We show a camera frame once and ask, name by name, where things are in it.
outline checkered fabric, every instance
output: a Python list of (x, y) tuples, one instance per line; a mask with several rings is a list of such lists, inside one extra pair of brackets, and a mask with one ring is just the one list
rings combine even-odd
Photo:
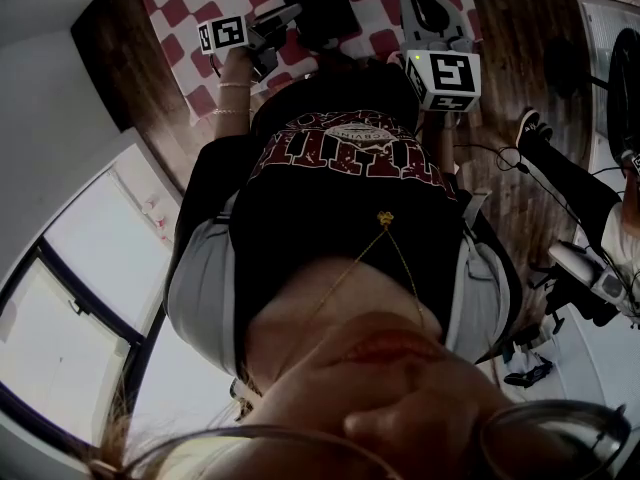
[[(283, 0), (143, 0), (171, 70), (191, 109), (191, 121), (216, 108), (218, 79), (209, 59), (200, 52), (196, 25), (223, 15), (244, 14), (250, 20), (276, 7)], [(352, 58), (384, 56), (404, 41), (400, 27), (399, 0), (350, 0), (360, 31), (340, 41), (340, 50)], [(472, 39), (480, 39), (480, 26), (473, 0), (450, 0), (461, 11)], [(274, 88), (318, 67), (314, 55), (298, 45), (293, 24), (287, 44), (278, 52), (278, 68), (255, 88)], [(218, 68), (224, 58), (214, 56)]]

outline hardwood floor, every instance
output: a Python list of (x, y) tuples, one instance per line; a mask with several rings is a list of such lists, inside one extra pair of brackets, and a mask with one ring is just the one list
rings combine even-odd
[[(538, 108), (555, 129), (553, 144), (586, 166), (591, 122), (590, 88), (569, 101), (546, 86), (543, 54), (559, 35), (576, 43), (588, 65), (576, 0), (475, 0), (484, 35), (481, 46), (481, 112), (465, 117), (459, 143), (511, 144), (515, 121), (526, 106)], [(640, 3), (640, 0), (620, 0)], [(200, 148), (212, 136), (212, 121), (189, 125), (189, 111), (164, 59), (142, 0), (96, 0), (72, 28), (98, 92), (119, 126), (135, 126), (176, 185), (184, 189)], [(571, 240), (575, 224), (551, 196), (518, 171), (501, 172), (494, 155), (456, 150), (459, 174), (469, 188), (493, 195), (484, 212), (510, 253), (523, 285), (530, 262), (548, 264), (547, 249)], [(524, 324), (544, 312), (543, 293), (524, 286)]]

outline cable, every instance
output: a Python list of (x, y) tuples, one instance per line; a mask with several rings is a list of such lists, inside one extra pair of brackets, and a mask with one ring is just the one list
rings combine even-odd
[[(569, 217), (571, 217), (577, 225), (579, 225), (580, 227), (582, 227), (582, 223), (580, 222), (580, 219), (578, 219), (573, 212), (569, 209), (569, 207), (567, 206), (566, 203), (563, 203), (562, 201), (560, 201), (560, 199), (558, 199), (558, 197), (551, 192), (547, 187), (545, 187), (542, 182), (536, 178), (530, 171), (530, 169), (524, 165), (522, 163), (522, 153), (520, 153), (520, 150), (518, 150), (518, 148), (513, 147), (513, 146), (505, 146), (503, 148), (500, 148), (499, 150), (496, 150), (494, 148), (490, 148), (488, 146), (485, 146), (483, 144), (454, 144), (453, 146), (454, 148), (479, 148), (479, 149), (484, 149), (485, 151), (490, 151), (491, 153), (493, 153), (494, 155), (496, 155), (495, 157), (495, 161), (496, 161), (496, 167), (502, 171), (502, 172), (508, 172), (511, 171), (513, 169), (518, 169), (520, 172), (522, 172), (523, 174), (528, 174), (529, 176), (531, 176), (531, 178), (538, 184), (540, 185), (543, 190), (549, 194), (555, 201), (556, 203), (558, 203), (558, 205), (560, 207), (562, 207), (564, 209), (565, 212), (567, 212), (567, 215), (569, 215)], [(503, 153), (505, 151), (514, 149), (518, 152), (518, 162), (516, 162), (515, 164), (511, 164), (510, 162), (507, 161), (506, 158), (504, 158)], [(501, 168), (500, 164), (498, 163), (499, 160), (502, 160), (506, 165), (508, 165), (509, 167), (507, 169)], [(604, 171), (610, 171), (610, 170), (614, 170), (614, 169), (619, 169), (619, 167), (607, 167), (606, 169), (602, 169), (601, 171), (595, 172), (592, 175), (595, 176), (596, 174), (599, 174), (600, 172), (604, 172)], [(620, 283), (622, 284), (622, 286), (624, 287), (625, 291), (627, 292), (627, 297), (629, 298), (629, 301), (631, 302), (631, 305), (633, 306), (633, 308), (638, 308), (638, 303), (636, 301), (635, 296), (633, 295), (633, 285), (636, 281), (636, 279), (638, 278), (638, 276), (640, 275), (640, 270), (638, 270), (638, 272), (635, 273), (635, 275), (633, 276), (633, 279), (631, 280), (631, 284), (627, 284), (626, 281), (624, 280), (624, 276), (620, 273), (620, 271), (618, 270), (618, 268), (614, 265), (613, 260), (609, 257), (609, 255), (606, 253), (606, 251), (602, 250), (603, 255), (599, 256), (602, 258), (602, 260), (611, 268), (611, 270), (613, 271), (613, 273), (615, 274), (615, 276), (618, 278), (618, 281), (620, 281)], [(639, 314), (635, 313), (635, 310), (632, 309), (632, 312), (636, 315), (636, 316), (640, 316)]]
[(220, 78), (220, 72), (218, 71), (218, 68), (216, 67), (216, 63), (213, 61), (213, 55), (209, 55), (209, 64), (211, 64), (211, 67), (215, 71), (216, 75), (218, 76), (218, 78)]

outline window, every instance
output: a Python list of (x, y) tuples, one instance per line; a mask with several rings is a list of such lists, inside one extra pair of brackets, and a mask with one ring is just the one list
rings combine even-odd
[(0, 293), (0, 402), (59, 448), (99, 446), (121, 386), (131, 408), (162, 324), (171, 250), (138, 205), (106, 171)]

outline leg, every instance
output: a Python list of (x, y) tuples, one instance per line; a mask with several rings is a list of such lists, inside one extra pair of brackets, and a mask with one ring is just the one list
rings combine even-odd
[(518, 149), (566, 199), (571, 210), (580, 219), (591, 247), (601, 253), (602, 234), (609, 212), (620, 202), (620, 197), (540, 137), (536, 130), (537, 124), (535, 122), (530, 130), (523, 127)]

